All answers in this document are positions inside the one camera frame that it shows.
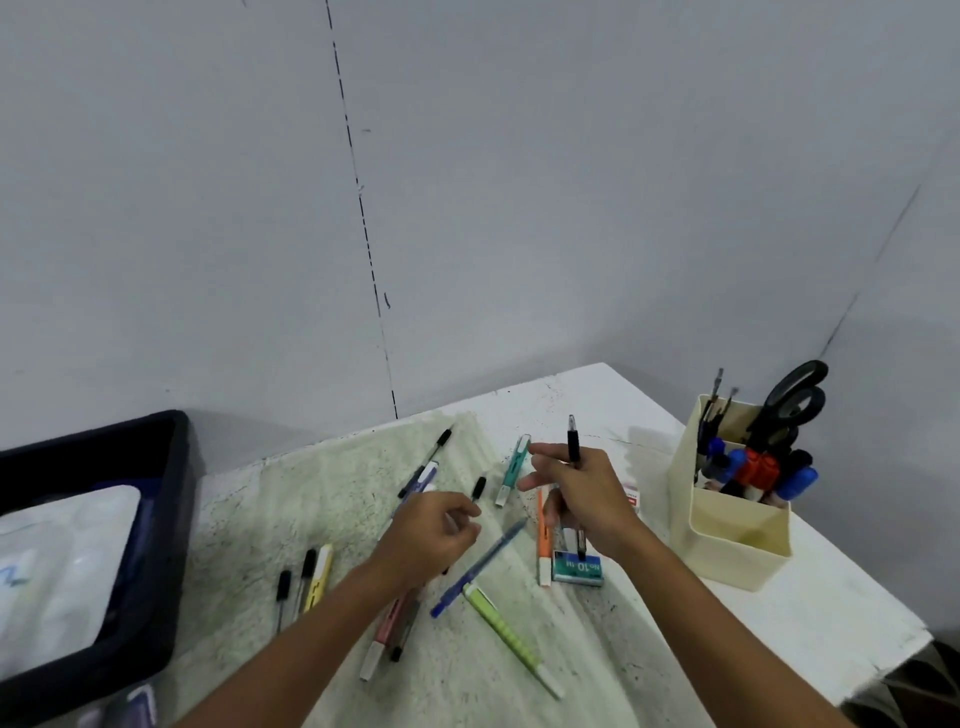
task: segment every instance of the pen holder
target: pen holder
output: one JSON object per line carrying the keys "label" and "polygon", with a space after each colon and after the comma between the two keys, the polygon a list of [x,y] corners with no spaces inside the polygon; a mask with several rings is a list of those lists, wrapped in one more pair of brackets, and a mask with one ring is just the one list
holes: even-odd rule
{"label": "pen holder", "polygon": [[[756,592],[792,556],[790,508],[694,487],[697,428],[708,401],[708,395],[697,399],[667,473],[670,545],[698,576]],[[714,411],[725,403],[717,400]],[[756,405],[732,402],[719,437],[742,447],[759,411]]]}

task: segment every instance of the yellow highlighter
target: yellow highlighter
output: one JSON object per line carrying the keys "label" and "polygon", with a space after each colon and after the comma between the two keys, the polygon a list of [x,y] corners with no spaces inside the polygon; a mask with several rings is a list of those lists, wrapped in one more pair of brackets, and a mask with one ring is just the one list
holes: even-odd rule
{"label": "yellow highlighter", "polygon": [[516,632],[510,628],[500,616],[500,613],[493,606],[490,598],[484,594],[473,582],[467,582],[464,586],[464,596],[473,608],[480,613],[480,616],[487,621],[487,624],[493,628],[497,636],[510,647],[510,650],[519,658],[523,666],[530,670],[547,688],[550,693],[558,700],[564,699],[564,689],[560,687],[557,678],[551,674],[536,654],[534,654],[526,644],[516,635]]}
{"label": "yellow highlighter", "polygon": [[306,604],[303,606],[304,612],[312,609],[324,596],[326,579],[330,575],[331,564],[333,564],[333,544],[326,544],[320,549],[320,554],[317,556],[317,575],[310,582],[310,591],[307,592]]}

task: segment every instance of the blue pen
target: blue pen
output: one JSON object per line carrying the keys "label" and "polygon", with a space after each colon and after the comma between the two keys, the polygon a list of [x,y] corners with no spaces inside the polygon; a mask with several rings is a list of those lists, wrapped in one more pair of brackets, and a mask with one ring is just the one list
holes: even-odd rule
{"label": "blue pen", "polygon": [[490,550],[481,556],[480,560],[477,561],[476,564],[467,569],[467,573],[457,579],[456,584],[444,592],[444,595],[440,597],[440,601],[437,602],[437,605],[430,610],[430,617],[433,619],[439,617],[443,613],[444,609],[450,606],[454,600],[460,596],[460,592],[464,589],[467,583],[475,580],[477,574],[487,567],[487,564],[493,560],[494,556],[503,550],[504,546],[516,538],[517,534],[523,530],[523,526],[526,524],[527,520],[524,518],[510,526],[510,528],[508,528],[504,534],[497,539],[496,543],[490,547]]}

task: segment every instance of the black scissors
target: black scissors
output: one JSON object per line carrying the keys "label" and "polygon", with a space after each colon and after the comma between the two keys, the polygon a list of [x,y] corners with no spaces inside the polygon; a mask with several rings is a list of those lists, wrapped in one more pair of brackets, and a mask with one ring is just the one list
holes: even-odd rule
{"label": "black scissors", "polygon": [[797,428],[819,415],[827,402],[824,390],[817,386],[827,372],[826,363],[813,359],[781,379],[747,427],[747,447],[757,452],[789,449],[797,439]]}

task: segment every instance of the hand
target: hand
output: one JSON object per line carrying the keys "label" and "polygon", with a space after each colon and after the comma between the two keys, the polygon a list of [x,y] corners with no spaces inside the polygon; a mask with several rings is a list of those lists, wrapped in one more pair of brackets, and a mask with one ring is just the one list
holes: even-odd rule
{"label": "hand", "polygon": [[601,449],[580,448],[580,469],[566,463],[566,445],[531,443],[531,463],[535,472],[522,477],[516,487],[529,491],[558,483],[543,505],[543,520],[550,527],[583,527],[597,550],[613,560],[619,559],[630,536],[643,522],[623,492],[610,458]]}
{"label": "hand", "polygon": [[463,493],[414,493],[370,557],[370,565],[403,594],[447,569],[473,546],[480,524],[470,517],[480,507]]}

